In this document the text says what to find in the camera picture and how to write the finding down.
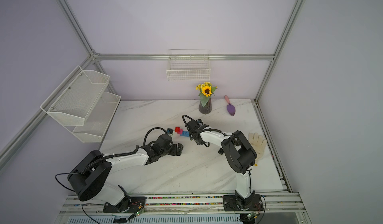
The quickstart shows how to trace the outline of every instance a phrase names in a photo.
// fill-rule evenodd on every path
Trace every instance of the vase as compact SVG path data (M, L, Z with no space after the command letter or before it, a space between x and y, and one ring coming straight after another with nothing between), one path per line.
M209 101L206 103L205 106L202 106L201 102L199 102L198 110L204 115L207 115L208 113L210 113L211 112L211 98L209 99Z

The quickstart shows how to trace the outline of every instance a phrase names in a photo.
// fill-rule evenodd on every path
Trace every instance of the artificial flower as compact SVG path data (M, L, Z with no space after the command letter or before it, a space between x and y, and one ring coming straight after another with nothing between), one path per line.
M203 95L205 95L206 97L209 97L211 96L211 86L204 86L202 87L202 93Z

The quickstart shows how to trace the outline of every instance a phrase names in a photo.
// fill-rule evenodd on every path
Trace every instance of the white mesh shelf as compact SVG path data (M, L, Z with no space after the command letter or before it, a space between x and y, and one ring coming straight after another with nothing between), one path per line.
M166 74L169 81L208 81L209 55L169 55Z
M76 126L72 134L82 142L101 142L121 96L103 92L92 113L82 126Z
M81 70L48 110L61 125L84 125L109 83L109 76Z

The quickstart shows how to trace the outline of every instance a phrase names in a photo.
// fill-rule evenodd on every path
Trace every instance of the white marble tabletop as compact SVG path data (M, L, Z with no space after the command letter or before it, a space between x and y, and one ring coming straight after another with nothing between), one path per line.
M153 127L164 129L181 127L186 130L182 115L186 114L204 124L224 132L242 131L262 133L256 113L249 99L231 100L236 114L231 116L225 100L212 100L213 110L207 115L199 112L199 100L121 101L108 133L100 148L102 153L121 153L141 146L146 132ZM147 143L156 140L162 131L152 131ZM233 193L235 172L218 153L219 147L197 145L189 137L173 135L174 143L182 143L181 156L164 156L157 162L117 171L107 181L121 185L128 193ZM282 190L278 172L266 147L264 156L253 166L251 186L256 192Z

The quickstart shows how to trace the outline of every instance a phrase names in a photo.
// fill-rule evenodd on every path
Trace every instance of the blue block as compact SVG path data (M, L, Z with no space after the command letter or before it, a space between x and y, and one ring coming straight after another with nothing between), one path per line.
M188 131L182 131L182 134L180 134L180 136L189 137L189 132Z

